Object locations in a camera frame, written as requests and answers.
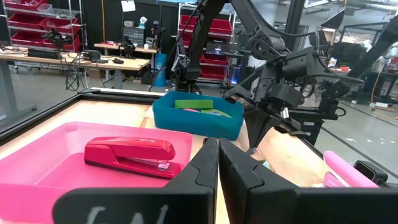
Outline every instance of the tabletop surface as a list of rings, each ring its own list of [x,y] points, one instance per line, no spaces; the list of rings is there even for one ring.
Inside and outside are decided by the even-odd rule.
[[[94,47],[99,47],[104,49],[116,49],[116,50],[119,49],[118,45],[112,45],[112,44],[94,44]],[[143,47],[136,47],[135,51],[149,53],[149,54],[157,53],[157,49],[144,49]]]
[[[81,100],[1,146],[0,159],[61,124],[71,121],[156,128],[151,105]],[[204,136],[193,135],[191,158],[202,147],[204,138]],[[246,125],[243,125],[238,140],[233,143],[241,149],[248,148]],[[301,140],[273,129],[267,133],[260,143],[259,152],[253,157],[257,160],[269,161],[271,170],[301,187],[322,183],[323,176],[327,171],[325,163]],[[216,223],[229,223],[220,179],[218,181]]]
[[[13,52],[10,50],[5,50],[4,53],[0,53],[0,59],[3,60],[18,60],[18,61],[26,61],[26,62],[39,62],[39,63],[51,63],[56,65],[61,65],[61,60],[59,59],[49,59],[49,58],[37,58],[37,57],[28,57],[27,49],[23,47],[19,47],[21,53]],[[63,66],[66,66],[66,63],[70,63],[76,57],[77,53],[62,53],[62,63]],[[123,64],[113,63],[112,60],[118,58],[123,60]],[[80,60],[81,67],[89,67],[89,68],[106,68],[106,69],[123,69],[123,70],[141,70],[143,67],[149,64],[149,60],[147,59],[129,59],[129,58],[120,58],[120,57],[109,57],[102,56],[101,59],[108,60],[108,63],[94,63],[87,60]]]

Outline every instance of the box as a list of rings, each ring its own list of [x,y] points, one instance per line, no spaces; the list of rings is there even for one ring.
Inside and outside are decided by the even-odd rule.
[[[231,117],[175,109],[175,100],[213,100],[214,109]],[[155,101],[152,106],[156,127],[174,131],[234,141],[238,138],[243,123],[242,104],[231,104],[214,96],[171,91]]]

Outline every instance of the black cable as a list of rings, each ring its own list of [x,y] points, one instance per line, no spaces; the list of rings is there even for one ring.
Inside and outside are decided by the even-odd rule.
[[[189,16],[187,23],[184,25],[184,28],[182,29],[181,34],[180,34],[179,37],[177,38],[177,41],[175,41],[175,44],[173,45],[172,50],[171,50],[170,53],[168,54],[168,56],[167,56],[167,58],[166,58],[164,64],[161,66],[161,68],[157,71],[156,75],[154,76],[154,79],[153,79],[152,84],[150,85],[148,91],[151,91],[152,87],[154,87],[154,85],[155,85],[155,80],[156,80],[157,76],[158,76],[159,73],[162,71],[162,69],[166,66],[167,61],[168,61],[169,58],[170,58],[170,55],[173,53],[173,51],[174,51],[175,48],[177,47],[177,44],[178,44],[179,40],[181,39],[182,35],[184,34],[185,29],[186,29],[187,26],[188,26],[188,23],[191,21],[193,15],[195,15],[196,11],[198,10],[199,5],[200,5],[203,1],[204,1],[204,0],[201,0],[201,1],[198,3],[197,7],[193,10],[192,14]]]
[[[347,111],[344,108],[338,106],[337,109],[340,109],[341,111],[343,111],[343,114],[339,114],[339,115],[337,115],[337,117],[341,117],[341,116],[344,116],[347,114]]]

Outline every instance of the red stapler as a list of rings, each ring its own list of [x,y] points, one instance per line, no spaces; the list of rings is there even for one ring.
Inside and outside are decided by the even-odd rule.
[[[165,140],[100,137],[85,147],[85,163],[94,166],[174,178],[180,165],[169,162],[175,156],[173,145]]]

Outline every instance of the wire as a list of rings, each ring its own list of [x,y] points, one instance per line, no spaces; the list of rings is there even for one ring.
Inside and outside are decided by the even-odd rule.
[[[187,23],[185,23],[184,28],[183,28],[182,31],[181,31],[181,34],[179,35],[179,37],[178,37],[177,40],[175,41],[175,44],[173,45],[172,50],[171,50],[170,53],[168,54],[168,56],[167,56],[167,58],[166,58],[164,64],[160,67],[160,69],[157,71],[156,75],[154,76],[154,79],[153,79],[152,84],[150,85],[148,91],[151,91],[152,87],[154,87],[154,85],[155,85],[155,80],[156,80],[157,76],[159,75],[159,73],[163,70],[163,68],[164,68],[165,65],[167,64],[167,61],[169,60],[170,55],[171,55],[171,54],[173,53],[173,51],[175,50],[175,48],[177,47],[177,44],[178,44],[179,40],[181,39],[182,35],[184,34],[185,29],[186,29],[187,26],[188,26],[188,23],[191,21],[193,15],[195,15],[196,11],[198,10],[199,6],[202,4],[203,1],[204,1],[204,0],[201,0],[201,1],[198,3],[197,7],[193,10],[193,12],[191,13],[191,15],[189,16]]]

